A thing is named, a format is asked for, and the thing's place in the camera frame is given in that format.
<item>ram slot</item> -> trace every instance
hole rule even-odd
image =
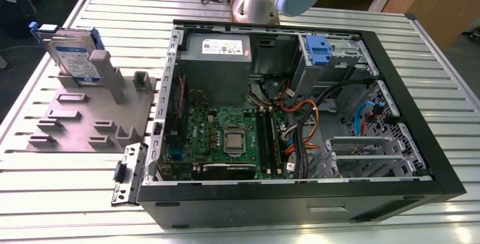
[[[266,123],[265,123],[265,112],[257,111],[257,137],[258,137],[258,152],[261,156],[261,168],[262,171],[267,171],[271,168],[271,160],[267,148],[266,138]]]
[[[274,142],[275,142],[275,163],[274,165],[277,166],[277,168],[279,168],[279,164],[282,163],[282,157],[281,157],[281,141],[279,141],[279,126],[278,126],[278,117],[275,115],[275,110],[271,111],[273,112],[273,129],[274,129]]]
[[[267,138],[267,158],[270,163],[270,168],[278,167],[278,157],[275,151],[275,141],[274,141],[274,124],[273,124],[273,114],[270,111],[263,113],[263,123],[266,126],[266,138]]]

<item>red wire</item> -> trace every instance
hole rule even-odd
[[[374,115],[373,113],[370,113],[369,117],[373,117],[373,116],[381,116],[383,118],[387,117],[386,114],[382,114],[382,115]],[[367,130],[367,118],[366,120],[363,121],[363,124],[362,124],[362,131],[361,131],[361,136],[366,135],[366,130]]]

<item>motherboard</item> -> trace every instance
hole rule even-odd
[[[274,109],[191,108],[186,144],[170,147],[163,171],[173,180],[283,179],[285,126]]]

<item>blue latch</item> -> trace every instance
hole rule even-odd
[[[333,57],[333,47],[323,35],[307,35],[307,49],[315,66],[327,65]]]

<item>metal bracket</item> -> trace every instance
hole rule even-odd
[[[115,169],[114,180],[117,182],[113,206],[138,206],[137,196],[142,183],[143,167],[146,165],[149,146],[145,143],[131,144],[126,147],[123,159]]]

